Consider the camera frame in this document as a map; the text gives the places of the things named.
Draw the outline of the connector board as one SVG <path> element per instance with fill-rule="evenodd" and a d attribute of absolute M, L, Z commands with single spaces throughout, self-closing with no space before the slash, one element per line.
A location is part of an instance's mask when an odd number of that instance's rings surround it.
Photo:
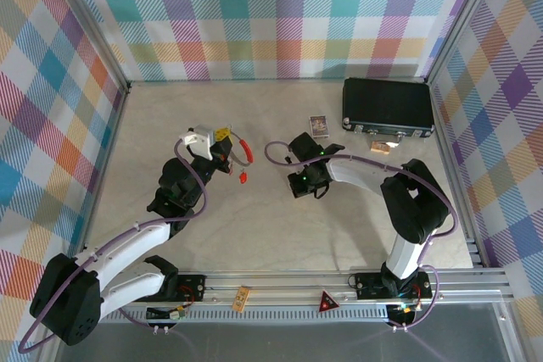
<path fill-rule="evenodd" d="M 388 304 L 386 306 L 388 323 L 392 326 L 410 325 L 416 319 L 420 307 L 417 304 Z"/>
<path fill-rule="evenodd" d="M 146 319 L 148 320 L 181 320 L 188 314 L 188 305 L 177 305 L 173 308 L 147 307 Z"/>

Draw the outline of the left connector board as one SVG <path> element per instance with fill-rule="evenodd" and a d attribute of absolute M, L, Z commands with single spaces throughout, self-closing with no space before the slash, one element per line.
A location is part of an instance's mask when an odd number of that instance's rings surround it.
<path fill-rule="evenodd" d="M 148 320 L 181 320 L 188 314 L 188 305 L 177 305 L 173 308 L 147 307 L 146 319 Z"/>

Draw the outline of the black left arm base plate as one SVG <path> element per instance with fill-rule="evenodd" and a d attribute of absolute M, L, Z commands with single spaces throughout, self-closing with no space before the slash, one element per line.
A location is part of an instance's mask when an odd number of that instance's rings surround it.
<path fill-rule="evenodd" d="M 176 300 L 184 303 L 202 302 L 205 282 L 205 275 L 179 274 L 176 284 Z"/>

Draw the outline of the red triangle warning sticker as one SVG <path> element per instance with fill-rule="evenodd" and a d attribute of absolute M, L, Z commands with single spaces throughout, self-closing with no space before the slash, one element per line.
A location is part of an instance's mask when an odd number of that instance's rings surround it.
<path fill-rule="evenodd" d="M 338 309 L 339 307 L 339 302 L 336 301 L 328 291 L 323 290 L 319 302 L 318 312 L 323 313 L 333 309 Z"/>

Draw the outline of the orange label sticker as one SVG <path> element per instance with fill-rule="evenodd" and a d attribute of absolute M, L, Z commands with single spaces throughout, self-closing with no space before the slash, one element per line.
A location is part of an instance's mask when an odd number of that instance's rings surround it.
<path fill-rule="evenodd" d="M 240 287 L 232 302 L 232 309 L 237 313 L 243 313 L 247 300 L 249 298 L 250 289 L 248 287 Z"/>

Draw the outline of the black hard case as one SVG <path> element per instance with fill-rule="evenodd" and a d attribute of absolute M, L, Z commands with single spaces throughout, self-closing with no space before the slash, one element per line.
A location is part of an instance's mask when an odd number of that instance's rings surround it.
<path fill-rule="evenodd" d="M 425 83 L 348 78 L 342 91 L 342 127 L 354 133 L 427 138 L 435 129 Z"/>

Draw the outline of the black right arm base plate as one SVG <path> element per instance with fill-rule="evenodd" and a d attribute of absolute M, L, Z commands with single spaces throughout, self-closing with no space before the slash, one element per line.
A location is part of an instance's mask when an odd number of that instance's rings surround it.
<path fill-rule="evenodd" d="M 426 272 L 418 272 L 400 288 L 392 289 L 385 286 L 379 272 L 360 272 L 351 274 L 347 280 L 348 286 L 355 290 L 358 300 L 362 299 L 431 299 L 433 297 L 429 277 Z"/>

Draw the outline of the aluminium corner post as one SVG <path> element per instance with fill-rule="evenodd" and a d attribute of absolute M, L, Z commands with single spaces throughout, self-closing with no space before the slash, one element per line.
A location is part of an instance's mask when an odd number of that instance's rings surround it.
<path fill-rule="evenodd" d="M 78 19 L 81 28 L 88 35 L 97 53 L 109 70 L 110 74 L 117 80 L 124 94 L 128 94 L 131 89 L 131 82 L 127 80 L 120 64 L 115 57 L 111 47 L 99 28 L 98 22 L 94 19 L 90 8 L 85 0 L 66 0 L 72 9 L 72 13 Z"/>
<path fill-rule="evenodd" d="M 416 77 L 432 83 L 450 57 L 453 47 L 481 0 L 444 0 L 428 35 Z"/>

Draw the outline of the small printed card box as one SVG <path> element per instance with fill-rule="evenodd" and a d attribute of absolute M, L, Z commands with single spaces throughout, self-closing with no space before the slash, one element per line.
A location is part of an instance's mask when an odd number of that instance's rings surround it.
<path fill-rule="evenodd" d="M 311 136 L 314 138 L 328 138 L 329 129 L 325 115 L 313 115 L 309 118 Z"/>

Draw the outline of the right connector board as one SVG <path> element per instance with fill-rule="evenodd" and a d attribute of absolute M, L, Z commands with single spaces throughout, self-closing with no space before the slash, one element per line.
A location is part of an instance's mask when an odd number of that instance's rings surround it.
<path fill-rule="evenodd" d="M 420 307 L 417 304 L 388 304 L 386 306 L 388 323 L 392 326 L 410 325 L 416 319 Z"/>

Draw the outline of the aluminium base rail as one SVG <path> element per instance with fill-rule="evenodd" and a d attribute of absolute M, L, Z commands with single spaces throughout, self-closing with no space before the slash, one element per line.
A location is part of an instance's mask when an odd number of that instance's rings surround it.
<path fill-rule="evenodd" d="M 181 320 L 148 320 L 147 307 L 173 308 L 177 305 L 230 306 L 240 287 L 250 289 L 246 306 L 314 306 L 319 307 L 323 290 L 328 291 L 340 306 L 352 304 L 417 304 L 420 310 L 416 319 L 434 305 L 482 305 L 503 306 L 512 300 L 512 288 L 503 270 L 466 269 L 426 272 L 433 292 L 431 299 L 362 299 L 348 286 L 351 274 L 362 271 L 288 271 L 284 273 L 234 273 L 216 272 L 206 274 L 205 292 L 202 302 L 184 303 L 176 300 L 150 296 L 137 299 L 110 314 L 99 322 L 114 322 L 129 316 L 147 326 L 158 329 L 187 322 Z"/>

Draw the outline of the aluminium side rail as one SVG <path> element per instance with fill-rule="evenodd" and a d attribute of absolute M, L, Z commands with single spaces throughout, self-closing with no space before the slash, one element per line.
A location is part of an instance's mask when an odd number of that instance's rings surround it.
<path fill-rule="evenodd" d="M 111 132 L 109 134 L 108 143 L 106 144 L 104 153 L 102 155 L 99 155 L 102 160 L 99 162 L 100 166 L 98 168 L 98 176 L 94 185 L 95 188 L 89 199 L 89 206 L 87 208 L 87 211 L 85 212 L 82 226 L 79 229 L 79 232 L 76 234 L 77 240 L 74 242 L 73 249 L 76 252 L 79 252 L 85 247 L 88 241 L 88 236 L 92 231 L 92 223 L 94 222 L 95 214 L 98 211 L 98 206 L 104 189 L 104 179 L 109 169 L 109 161 L 111 160 L 115 149 L 115 144 L 117 142 L 123 116 L 126 111 L 127 99 L 131 95 L 131 92 L 132 84 L 131 82 L 129 82 L 128 88 L 126 90 L 123 90 L 121 93 L 119 107 L 114 117 L 115 120 L 112 122 L 110 127 Z"/>
<path fill-rule="evenodd" d="M 462 225 L 464 236 L 468 247 L 476 247 L 478 261 L 472 259 L 474 267 L 489 267 L 489 258 L 484 248 L 484 243 L 475 222 L 474 212 L 469 200 L 469 196 L 463 185 L 462 174 L 456 162 L 456 155 L 447 133 L 445 120 L 439 110 L 438 99 L 435 96 L 433 88 L 430 88 L 430 97 L 434 112 L 436 138 L 439 145 L 439 151 L 444 162 L 447 180 L 451 188 L 451 195 L 456 205 L 459 223 Z"/>

